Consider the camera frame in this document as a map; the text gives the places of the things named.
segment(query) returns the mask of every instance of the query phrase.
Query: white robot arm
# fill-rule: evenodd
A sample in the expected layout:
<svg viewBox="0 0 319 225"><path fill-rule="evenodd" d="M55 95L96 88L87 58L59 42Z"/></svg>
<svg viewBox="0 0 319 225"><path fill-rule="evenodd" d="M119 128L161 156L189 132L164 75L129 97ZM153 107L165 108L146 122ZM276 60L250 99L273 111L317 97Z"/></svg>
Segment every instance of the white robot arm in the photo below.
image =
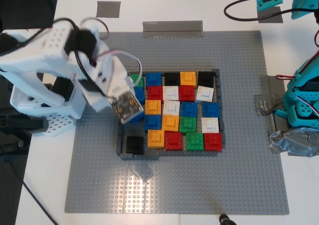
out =
<svg viewBox="0 0 319 225"><path fill-rule="evenodd" d="M100 39L94 22L87 20L81 28L75 26L74 30L75 24L71 20L58 19L52 28L44 29L23 47L19 45L34 36L34 30L4 31L5 40L0 37L0 43L9 41L7 44L10 45L16 41L18 45L17 49L7 48L4 51L2 46L0 52L0 74L14 84L10 99L12 106L28 116L58 113L79 119L86 104L84 95L97 112L112 106L122 123L143 112L143 107L134 96L131 77L114 56L118 51L109 50ZM69 79L73 88L70 95L66 98L48 89L38 78L38 73ZM131 113L123 117L116 104L125 104L120 101L124 94L131 98L136 110L130 110Z"/></svg>

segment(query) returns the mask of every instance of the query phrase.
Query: gray baseplate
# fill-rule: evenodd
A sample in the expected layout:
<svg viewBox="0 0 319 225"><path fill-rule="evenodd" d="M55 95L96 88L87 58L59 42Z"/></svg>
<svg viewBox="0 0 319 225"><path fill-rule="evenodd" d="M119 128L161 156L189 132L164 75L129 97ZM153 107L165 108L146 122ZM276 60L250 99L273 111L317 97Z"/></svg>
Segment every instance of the gray baseplate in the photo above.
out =
<svg viewBox="0 0 319 225"><path fill-rule="evenodd" d="M222 101L221 101L221 83L220 83L220 74L219 69L212 69L212 72L216 74L214 78L214 94L213 94L213 102L218 102L220 105L220 118L218 119L219 123L219 131L222 134L223 148L225 148L225 132L224 132L224 122L223 122L223 113L222 113ZM144 78L144 94L145 98L147 98L147 90L145 87L145 76ZM162 85L164 85L164 77L162 75ZM197 119L196 119L196 132L202 133L201 129L201 104L197 105ZM216 156L217 152L214 151L187 151L186 150L186 135L182 135L182 151L166 151L165 149L148 149L147 145L147 133L145 133L145 125L144 120L136 123L126 123L122 125L119 122L118 125L118 141L116 152L117 155L120 156L121 159L158 159L160 156ZM143 155L132 155L130 153L126 153L126 141L127 136L143 136L144 137L144 154Z"/></svg>
<svg viewBox="0 0 319 225"><path fill-rule="evenodd" d="M122 160L117 116L87 106L77 122L67 213L289 213L280 155L269 150L266 120L255 113L253 96L266 75L259 31L205 32L203 38L112 33L107 43L139 57L146 71L220 69L225 149L218 156ZM120 59L136 71L135 61Z"/></svg>

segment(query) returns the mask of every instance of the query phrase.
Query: red wire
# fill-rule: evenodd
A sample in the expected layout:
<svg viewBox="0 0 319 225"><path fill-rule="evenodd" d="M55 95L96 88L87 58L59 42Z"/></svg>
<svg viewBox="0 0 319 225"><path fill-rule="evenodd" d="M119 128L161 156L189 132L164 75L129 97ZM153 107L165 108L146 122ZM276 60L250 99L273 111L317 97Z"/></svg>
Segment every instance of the red wire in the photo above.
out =
<svg viewBox="0 0 319 225"><path fill-rule="evenodd" d="M318 34L319 34L319 30L318 30L318 31L316 32L316 34L315 34L315 45L316 45L317 47L319 47L319 44L317 44Z"/></svg>
<svg viewBox="0 0 319 225"><path fill-rule="evenodd" d="M310 64L310 62L312 62L318 55L319 55L319 50L318 50L318 52L317 52L311 59L309 59L308 62L300 69L299 74L300 74L301 72L303 72L304 69L306 69L306 67Z"/></svg>
<svg viewBox="0 0 319 225"><path fill-rule="evenodd" d="M278 80L292 80L292 78L295 78L296 76L295 75L292 75L292 76L288 76L288 75L276 75L276 79Z"/></svg>
<svg viewBox="0 0 319 225"><path fill-rule="evenodd" d="M317 47L319 47L319 44L317 44L317 37L318 37L318 35L319 35L319 30L316 32L316 34L315 34L315 45L317 46ZM298 72L299 74L301 73L301 72L303 72L305 69L306 69L306 67L310 64L310 62L312 62L317 56L319 55L319 50L318 50L318 52L314 55L314 56L312 56L312 58L310 58L309 60L308 60L308 62L300 69L300 71ZM292 78L295 78L296 76L295 75L292 75L292 76L287 76L287 75L276 75L276 79L278 79L278 80L289 80L289 81L291 81L292 80Z"/></svg>

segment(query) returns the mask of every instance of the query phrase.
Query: blue lego brick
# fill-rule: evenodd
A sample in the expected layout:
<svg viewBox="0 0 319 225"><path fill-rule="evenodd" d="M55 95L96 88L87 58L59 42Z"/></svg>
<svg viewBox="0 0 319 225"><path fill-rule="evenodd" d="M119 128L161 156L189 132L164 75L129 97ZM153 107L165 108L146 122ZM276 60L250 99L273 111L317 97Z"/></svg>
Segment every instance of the blue lego brick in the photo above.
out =
<svg viewBox="0 0 319 225"><path fill-rule="evenodd" d="M135 97L141 103L141 105L145 104L145 96L144 96L144 88L143 87L134 87Z"/></svg>
<svg viewBox="0 0 319 225"><path fill-rule="evenodd" d="M220 118L219 104L217 102L203 102L202 103L203 117Z"/></svg>
<svg viewBox="0 0 319 225"><path fill-rule="evenodd" d="M144 119L144 115L145 115L145 113L142 112L141 114L139 114L136 117L134 117L133 119L131 119L130 123L136 123L136 122L141 121L142 119Z"/></svg>
<svg viewBox="0 0 319 225"><path fill-rule="evenodd" d="M147 114L145 115L145 130L149 129L160 129L160 114Z"/></svg>
<svg viewBox="0 0 319 225"><path fill-rule="evenodd" d="M182 102L180 116L197 118L197 103Z"/></svg>
<svg viewBox="0 0 319 225"><path fill-rule="evenodd" d="M161 86L161 74L159 73L146 73L146 87L148 86Z"/></svg>

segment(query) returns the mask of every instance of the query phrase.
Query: black cable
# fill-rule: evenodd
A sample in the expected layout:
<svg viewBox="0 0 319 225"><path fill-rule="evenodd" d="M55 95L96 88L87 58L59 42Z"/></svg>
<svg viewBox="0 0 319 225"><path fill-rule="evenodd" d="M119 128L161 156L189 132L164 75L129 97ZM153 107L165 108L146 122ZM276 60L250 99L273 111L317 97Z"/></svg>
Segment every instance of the black cable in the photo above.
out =
<svg viewBox="0 0 319 225"><path fill-rule="evenodd" d="M86 17L85 19L83 19L81 22L80 22L80 25L82 25L84 22L88 21L88 20L95 20L95 21L98 21L100 22L101 24L103 24L103 26L105 27L106 31L108 34L106 34L106 37L103 37L103 39L107 39L109 36L110 36L110 32L109 32L109 28L108 26L106 25L105 22L103 22L102 20L96 18L96 17Z"/></svg>
<svg viewBox="0 0 319 225"><path fill-rule="evenodd" d="M36 32L33 36L31 36L30 38L28 38L28 40L22 42L22 43L19 43L16 47L12 48L11 50L7 51L7 52L4 52L4 53L1 53L0 54L0 57L1 56L4 56L6 54L9 54L11 52L14 52L20 48L23 48L25 47L26 45L28 45L33 39L35 39L41 32L43 32L44 30L46 30L47 28L42 28L40 29L38 32Z"/></svg>
<svg viewBox="0 0 319 225"><path fill-rule="evenodd" d="M317 47L319 47L319 45L318 45L318 43L317 43L318 34L319 34L319 30L318 30L318 31L316 32L316 34L315 34L315 45L316 45Z"/></svg>
<svg viewBox="0 0 319 225"><path fill-rule="evenodd" d="M275 16L278 16L278 15L281 15L281 14L288 13L288 12L297 12L297 11L300 11L300 12L315 12L317 10L317 9L308 9L308 8L292 8L292 9L284 10L284 11L281 11L281 12L273 13L273 14L270 14L270 15L267 15L267 16L254 17L254 18L238 18L238 17L233 17L233 16L231 16L231 15L229 15L227 13L227 10L230 7L232 7L235 4L238 4L238 3L241 3L241 2L245 2L245 1L249 1L249 0L238 0L238 1L232 2L231 4L227 5L225 7L225 9L224 9L224 14L228 18L230 18L232 20L235 20L235 21L251 22L251 21L259 21L259 20L268 19L268 18L271 18L271 17L275 17Z"/></svg>
<svg viewBox="0 0 319 225"><path fill-rule="evenodd" d="M54 225L58 225L58 223L53 219L53 217L48 213L48 211L44 208L44 206L40 203L40 201L36 198L36 196L33 194L33 192L29 189L29 187L25 184L24 180L19 176L18 172L16 171L14 165L11 162L8 162L12 169L13 172L15 174L15 176L22 182L22 184L24 185L24 187L27 189L27 191L30 193L30 195L33 197L33 199L36 201L36 203L40 206L40 208L42 209L42 211L47 215L47 217L51 220L51 222Z"/></svg>

